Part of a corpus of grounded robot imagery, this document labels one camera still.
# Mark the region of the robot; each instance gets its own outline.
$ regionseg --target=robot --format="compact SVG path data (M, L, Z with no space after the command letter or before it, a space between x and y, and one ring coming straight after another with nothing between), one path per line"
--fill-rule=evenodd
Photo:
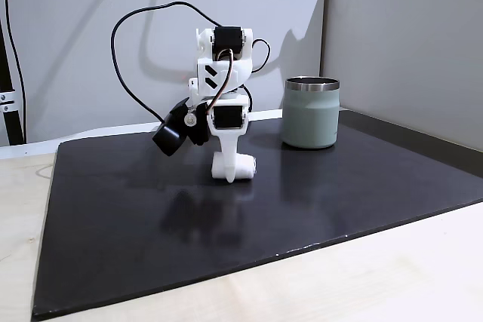
M199 33L197 77L189 80L189 97L179 102L153 137L168 156L186 137L203 145L210 134L220 139L211 175L215 179L252 179L256 173L253 156L237 153L238 138L248 129L250 98L240 93L252 73L253 33L251 29L216 26Z

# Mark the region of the table surface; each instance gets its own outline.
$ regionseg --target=table surface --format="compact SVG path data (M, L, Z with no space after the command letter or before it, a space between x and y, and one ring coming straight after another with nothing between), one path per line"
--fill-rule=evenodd
M0 160L1 321L32 310L55 154L28 150L43 155ZM476 204L58 320L483 320L482 219Z

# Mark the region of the metal rim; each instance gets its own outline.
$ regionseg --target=metal rim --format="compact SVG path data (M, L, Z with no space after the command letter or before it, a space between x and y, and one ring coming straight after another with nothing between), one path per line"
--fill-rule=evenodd
M324 90L338 90L340 82L337 79L326 77L300 76L285 81L288 90L304 90L308 92L322 92Z

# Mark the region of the mug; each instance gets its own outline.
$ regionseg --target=mug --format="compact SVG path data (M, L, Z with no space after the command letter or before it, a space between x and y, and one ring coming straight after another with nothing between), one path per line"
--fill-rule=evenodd
M339 87L336 79L293 77L285 81L281 139L302 149L335 144L339 123Z

